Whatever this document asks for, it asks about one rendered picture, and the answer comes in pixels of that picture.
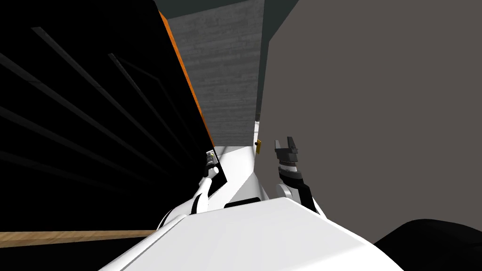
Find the grey door leaf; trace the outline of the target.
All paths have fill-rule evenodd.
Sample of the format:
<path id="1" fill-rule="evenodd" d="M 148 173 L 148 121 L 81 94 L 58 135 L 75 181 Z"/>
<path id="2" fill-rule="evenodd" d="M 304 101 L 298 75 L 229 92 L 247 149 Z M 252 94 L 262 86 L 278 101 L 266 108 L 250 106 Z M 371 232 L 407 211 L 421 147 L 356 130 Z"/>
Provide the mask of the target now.
<path id="1" fill-rule="evenodd" d="M 267 56 L 271 198 L 288 136 L 327 218 L 370 242 L 415 219 L 482 231 L 482 0 L 298 0 Z"/>

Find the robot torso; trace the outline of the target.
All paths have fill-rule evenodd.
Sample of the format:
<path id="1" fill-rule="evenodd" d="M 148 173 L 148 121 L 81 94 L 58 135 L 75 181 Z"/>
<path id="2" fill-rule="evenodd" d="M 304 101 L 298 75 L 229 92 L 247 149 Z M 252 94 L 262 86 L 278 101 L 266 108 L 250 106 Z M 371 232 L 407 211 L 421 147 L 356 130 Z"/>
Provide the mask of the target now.
<path id="1" fill-rule="evenodd" d="M 288 198 L 178 215 L 99 271 L 403 271 Z"/>

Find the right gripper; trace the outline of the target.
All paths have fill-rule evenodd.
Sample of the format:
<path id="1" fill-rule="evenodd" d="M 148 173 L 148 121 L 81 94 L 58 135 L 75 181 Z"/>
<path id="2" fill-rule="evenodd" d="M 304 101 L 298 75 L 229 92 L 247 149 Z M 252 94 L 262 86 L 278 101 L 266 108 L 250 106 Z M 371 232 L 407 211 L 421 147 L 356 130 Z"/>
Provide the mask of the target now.
<path id="1" fill-rule="evenodd" d="M 275 153 L 282 166 L 296 167 L 298 162 L 297 154 L 298 149 L 296 148 L 293 137 L 287 137 L 288 148 L 281 148 L 279 140 L 275 140 Z"/>

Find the black cabinet with orange edge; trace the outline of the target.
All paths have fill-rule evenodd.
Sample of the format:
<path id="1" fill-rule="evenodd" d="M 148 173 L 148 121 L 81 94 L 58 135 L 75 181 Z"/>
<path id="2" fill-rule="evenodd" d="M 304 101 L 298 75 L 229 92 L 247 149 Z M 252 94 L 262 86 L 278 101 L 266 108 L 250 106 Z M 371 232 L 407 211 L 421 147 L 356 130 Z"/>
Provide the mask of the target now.
<path id="1" fill-rule="evenodd" d="M 0 231 L 155 229 L 212 148 L 154 0 L 0 0 Z"/>

